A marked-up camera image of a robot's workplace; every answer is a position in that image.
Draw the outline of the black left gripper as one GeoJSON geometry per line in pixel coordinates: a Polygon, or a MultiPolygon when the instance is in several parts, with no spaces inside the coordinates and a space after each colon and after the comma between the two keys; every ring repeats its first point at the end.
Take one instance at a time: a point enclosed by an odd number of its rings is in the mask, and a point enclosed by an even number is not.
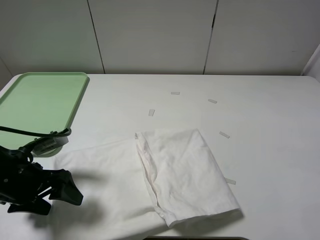
{"type": "Polygon", "coordinates": [[[0,148],[0,200],[11,203],[8,213],[31,213],[47,216],[52,205],[44,197],[51,188],[50,200],[59,200],[75,206],[84,196],[64,169],[45,170],[33,161],[28,148],[18,150],[0,148]]]}

